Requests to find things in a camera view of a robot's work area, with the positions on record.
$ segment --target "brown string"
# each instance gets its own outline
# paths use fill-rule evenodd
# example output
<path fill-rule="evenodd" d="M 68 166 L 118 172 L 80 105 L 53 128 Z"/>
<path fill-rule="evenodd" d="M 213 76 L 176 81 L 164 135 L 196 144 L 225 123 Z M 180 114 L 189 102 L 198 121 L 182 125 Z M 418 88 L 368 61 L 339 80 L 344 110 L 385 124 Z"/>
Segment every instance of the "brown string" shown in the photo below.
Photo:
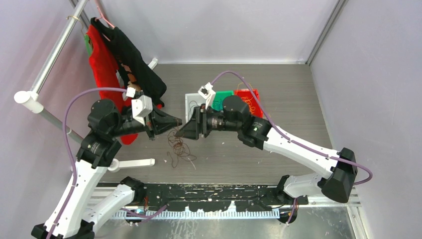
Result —
<path fill-rule="evenodd" d="M 180 159 L 183 159 L 186 162 L 192 162 L 197 159 L 197 157 L 191 154 L 191 150 L 186 143 L 183 143 L 181 137 L 176 137 L 176 132 L 179 131 L 179 126 L 170 130 L 167 135 L 167 140 L 170 147 L 173 148 L 173 153 L 176 155 L 176 161 L 173 159 L 170 152 L 167 151 L 167 156 L 172 160 L 172 168 L 176 168 L 179 164 Z"/>

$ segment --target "red cloth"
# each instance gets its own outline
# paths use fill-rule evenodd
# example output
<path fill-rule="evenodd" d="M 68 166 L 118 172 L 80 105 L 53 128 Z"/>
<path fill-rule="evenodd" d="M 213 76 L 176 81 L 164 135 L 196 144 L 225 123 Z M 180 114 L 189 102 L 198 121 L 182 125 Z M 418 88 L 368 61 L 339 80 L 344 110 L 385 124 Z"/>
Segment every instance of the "red cloth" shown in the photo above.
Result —
<path fill-rule="evenodd" d="M 88 28 L 87 35 L 90 37 L 93 45 L 93 52 L 89 58 L 91 68 L 94 73 L 97 87 L 115 87 L 120 88 L 116 71 L 118 64 L 109 49 L 104 44 L 100 33 L 92 25 Z M 131 99 L 123 101 L 121 92 L 100 91 L 101 99 L 110 99 L 114 102 L 117 109 L 121 112 L 123 106 L 131 106 Z M 138 134 L 130 134 L 120 137 L 123 144 L 131 144 L 135 141 Z"/>

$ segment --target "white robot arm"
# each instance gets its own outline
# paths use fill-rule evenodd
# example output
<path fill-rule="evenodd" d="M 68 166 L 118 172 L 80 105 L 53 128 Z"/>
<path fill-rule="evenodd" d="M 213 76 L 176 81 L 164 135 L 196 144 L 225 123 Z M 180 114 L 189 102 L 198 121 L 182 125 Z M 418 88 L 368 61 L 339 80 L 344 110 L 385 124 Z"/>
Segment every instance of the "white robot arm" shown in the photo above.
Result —
<path fill-rule="evenodd" d="M 207 90 L 200 89 L 199 92 L 203 97 L 208 95 Z M 191 119 L 176 136 L 197 140 L 199 135 L 207 137 L 212 130 L 235 131 L 244 144 L 284 155 L 315 172 L 283 176 L 277 187 L 278 198 L 282 202 L 287 204 L 299 196 L 318 194 L 341 203 L 348 201 L 357 169 L 332 158 L 355 162 L 353 151 L 344 148 L 338 152 L 323 148 L 287 132 L 282 136 L 278 132 L 280 128 L 277 131 L 268 120 L 253 116 L 239 96 L 225 98 L 221 112 L 206 104 L 195 107 Z"/>
<path fill-rule="evenodd" d="M 120 208 L 131 202 L 142 202 L 146 195 L 144 184 L 126 177 L 113 193 L 87 209 L 88 200 L 102 176 L 107 170 L 118 170 L 112 165 L 121 148 L 116 137 L 146 132 L 153 139 L 182 122 L 157 109 L 151 98 L 145 95 L 133 99 L 132 108 L 123 116 L 113 101 L 99 100 L 92 105 L 88 121 L 91 131 L 76 155 L 76 183 L 72 176 L 53 214 L 44 224 L 33 228 L 31 235 L 35 238 L 93 239 L 100 227 Z M 63 213 L 55 223 L 61 210 Z"/>

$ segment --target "metal frame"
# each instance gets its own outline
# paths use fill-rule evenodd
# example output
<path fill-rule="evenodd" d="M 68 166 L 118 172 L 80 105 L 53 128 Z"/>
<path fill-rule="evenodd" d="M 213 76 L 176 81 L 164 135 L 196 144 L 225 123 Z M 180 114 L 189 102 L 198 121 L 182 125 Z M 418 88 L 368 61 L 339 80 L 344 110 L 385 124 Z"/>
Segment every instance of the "metal frame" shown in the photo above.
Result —
<path fill-rule="evenodd" d="M 343 10 L 344 6 L 349 0 L 338 0 L 337 4 L 335 5 L 334 9 L 331 12 L 330 17 L 328 18 L 327 23 L 325 24 L 324 29 L 322 30 L 321 34 L 319 35 L 318 40 L 315 43 L 315 46 L 313 47 L 311 54 L 309 55 L 308 60 L 306 61 L 307 65 L 311 65 L 314 61 L 315 57 L 317 56 L 319 50 L 321 49 L 323 43 L 325 42 L 325 39 L 327 38 L 329 32 L 331 31 L 332 27 L 334 26 L 335 22 L 338 19 L 338 16 L 340 15 L 341 11 Z"/>
<path fill-rule="evenodd" d="M 72 5 L 73 8 L 76 8 L 76 5 L 78 5 L 79 0 L 69 0 L 70 4 Z M 85 29 L 88 29 L 88 27 L 91 25 L 90 24 L 90 19 L 87 16 L 87 14 L 85 13 L 85 11 L 83 10 L 79 19 L 82 21 L 82 23 L 85 26 Z"/>
<path fill-rule="evenodd" d="M 29 110 L 33 111 L 34 113 L 42 116 L 44 119 L 46 119 L 48 122 L 50 122 L 52 125 L 56 126 L 58 129 L 62 128 L 62 121 L 59 120 L 57 117 L 55 117 L 53 114 L 51 114 L 47 109 L 44 108 L 44 106 L 39 103 L 38 95 L 41 92 L 42 87 L 44 86 L 45 81 L 47 80 L 48 75 L 50 74 L 51 69 L 53 68 L 54 64 L 56 63 L 57 58 L 60 55 L 60 52 L 62 51 L 67 39 L 69 38 L 73 28 L 75 27 L 76 22 L 78 19 L 85 25 L 88 29 L 90 25 L 90 21 L 88 16 L 84 12 L 85 5 L 87 4 L 88 0 L 69 0 L 71 5 L 74 7 L 74 12 L 69 17 L 68 21 L 60 34 L 59 38 L 57 39 L 56 43 L 53 46 L 53 49 L 51 49 L 50 54 L 48 55 L 44 65 L 41 67 L 41 70 L 39 71 L 37 77 L 34 80 L 34 83 L 32 84 L 31 89 L 29 91 L 25 92 L 23 94 L 24 96 L 29 95 L 30 98 L 25 99 L 24 101 L 17 101 L 15 97 L 15 101 L 19 104 L 24 105 Z M 151 63 L 149 63 L 149 67 L 151 69 L 154 69 L 154 67 L 158 64 L 158 60 L 156 58 L 152 59 Z M 23 92 L 18 92 L 16 95 L 22 96 Z M 83 138 L 74 132 L 71 128 L 66 126 L 67 129 L 67 135 L 73 139 L 76 143 L 81 143 Z"/>

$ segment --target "white bracket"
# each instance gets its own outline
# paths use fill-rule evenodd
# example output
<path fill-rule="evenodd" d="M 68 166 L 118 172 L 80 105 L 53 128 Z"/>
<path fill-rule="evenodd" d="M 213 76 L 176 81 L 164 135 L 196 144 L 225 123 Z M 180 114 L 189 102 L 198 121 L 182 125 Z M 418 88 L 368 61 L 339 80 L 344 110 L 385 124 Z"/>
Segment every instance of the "white bracket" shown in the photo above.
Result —
<path fill-rule="evenodd" d="M 151 68 L 151 70 L 154 70 L 154 68 L 158 65 L 158 59 L 152 58 L 151 62 L 148 64 L 148 67 Z"/>
<path fill-rule="evenodd" d="M 211 83 L 208 82 L 206 85 L 201 86 L 198 90 L 198 94 L 205 99 L 205 109 L 207 109 L 215 98 L 215 91 L 212 89 Z"/>
<path fill-rule="evenodd" d="M 36 114 L 40 113 L 44 109 L 44 106 L 37 101 L 38 94 L 33 91 L 16 92 L 13 98 L 16 103 L 25 106 L 27 109 Z"/>
<path fill-rule="evenodd" d="M 129 161 L 118 161 L 113 159 L 108 170 L 112 173 L 118 172 L 124 168 L 142 168 L 142 167 L 151 167 L 155 164 L 154 158 L 148 159 L 139 159 L 139 160 L 129 160 Z"/>

